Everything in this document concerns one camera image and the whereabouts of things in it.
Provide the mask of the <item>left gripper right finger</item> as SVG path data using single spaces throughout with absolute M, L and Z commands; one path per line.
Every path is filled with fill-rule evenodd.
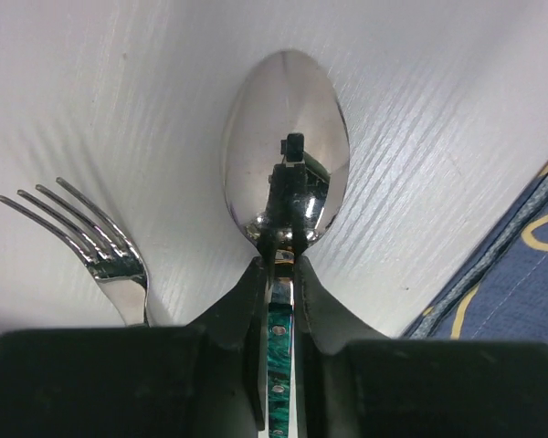
M 548 437 L 548 345 L 390 339 L 294 271 L 301 437 Z

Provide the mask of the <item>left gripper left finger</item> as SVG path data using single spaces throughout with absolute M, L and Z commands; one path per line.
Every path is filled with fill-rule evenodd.
M 0 437 L 255 437 L 266 267 L 183 327 L 0 335 Z

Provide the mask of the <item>blue fish placemat cloth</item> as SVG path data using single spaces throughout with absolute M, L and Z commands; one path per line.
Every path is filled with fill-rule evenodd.
M 548 162 L 403 335 L 548 344 Z

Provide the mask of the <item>spoon with teal handle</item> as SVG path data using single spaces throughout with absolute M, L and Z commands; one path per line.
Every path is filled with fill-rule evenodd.
M 319 63 L 296 49 L 261 60 L 231 107 L 223 146 L 227 209 L 267 267 L 267 427 L 269 436 L 286 437 L 294 267 L 339 212 L 350 160 L 343 111 Z

